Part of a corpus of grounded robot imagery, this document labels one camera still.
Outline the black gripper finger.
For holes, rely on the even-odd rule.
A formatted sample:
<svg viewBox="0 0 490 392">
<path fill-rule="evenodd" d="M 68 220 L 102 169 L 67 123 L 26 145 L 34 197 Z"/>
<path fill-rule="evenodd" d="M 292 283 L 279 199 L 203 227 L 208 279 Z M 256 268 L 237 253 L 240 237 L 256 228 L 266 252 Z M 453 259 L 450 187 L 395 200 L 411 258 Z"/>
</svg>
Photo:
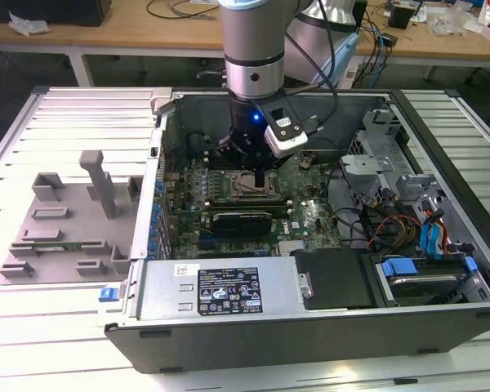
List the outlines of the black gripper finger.
<svg viewBox="0 0 490 392">
<path fill-rule="evenodd" d="M 226 136 L 220 140 L 217 150 L 236 168 L 253 172 L 256 187 L 263 186 L 263 169 L 250 140 Z"/>
<path fill-rule="evenodd" d="M 265 191 L 276 191 L 278 184 L 278 174 L 293 154 L 283 158 L 276 158 L 272 152 L 267 153 L 261 158 L 261 179 Z"/>
</svg>

